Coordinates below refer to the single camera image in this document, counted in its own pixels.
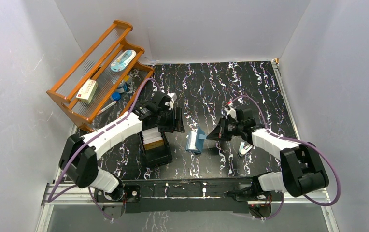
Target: white container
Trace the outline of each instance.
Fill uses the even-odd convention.
[[[87,80],[85,84],[79,89],[76,94],[76,98],[81,102],[91,103],[94,97],[95,91],[98,87],[98,83],[94,80]]]

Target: black marble surface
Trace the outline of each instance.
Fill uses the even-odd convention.
[[[194,155],[185,151],[189,131],[198,126],[208,134],[223,113],[223,106],[241,94],[253,97],[260,105],[266,122],[274,132],[295,137],[280,88],[269,61],[193,63],[155,65],[154,78],[165,92],[176,92],[177,104],[183,108],[185,133],[166,133],[173,162],[149,168],[140,152],[138,136],[133,135],[108,151],[98,165],[124,180],[183,179],[228,176],[254,176],[268,171],[279,171],[279,163],[260,148],[252,149],[245,157],[237,155],[241,139],[230,142],[205,141],[203,152]],[[114,121],[134,90],[141,83],[141,73],[133,70],[133,84],[122,99],[98,116],[93,127],[98,129]],[[140,98],[149,97],[155,89],[148,83]],[[234,106],[248,106],[258,110],[249,99],[237,100]]]

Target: cardboard box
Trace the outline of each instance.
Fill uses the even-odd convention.
[[[91,103],[97,87],[98,84],[96,81],[87,80],[85,84],[79,89],[78,93],[76,94],[76,98],[79,99],[81,102],[85,102],[88,104]]]

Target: white panel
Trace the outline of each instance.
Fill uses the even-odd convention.
[[[340,231],[369,231],[369,0],[311,1],[280,68],[302,139],[341,177]]]
[[[81,54],[53,0],[0,1],[0,232],[35,230],[71,128],[46,91]]]
[[[114,19],[143,62],[219,62],[279,58],[309,0],[56,0],[85,51]]]

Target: wooden rack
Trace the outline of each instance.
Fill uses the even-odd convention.
[[[47,91],[47,94],[62,111],[84,131],[93,131],[89,125],[132,68],[147,72],[143,80],[153,74],[152,67],[138,62],[144,49],[128,43],[125,39],[132,29],[131,24],[115,20],[65,75]],[[110,69],[112,61],[130,49],[136,51],[135,58],[122,71],[112,71]],[[88,79],[96,80],[98,83],[98,88],[90,104],[75,98],[76,93]],[[129,109],[136,95],[137,91],[123,112]]]

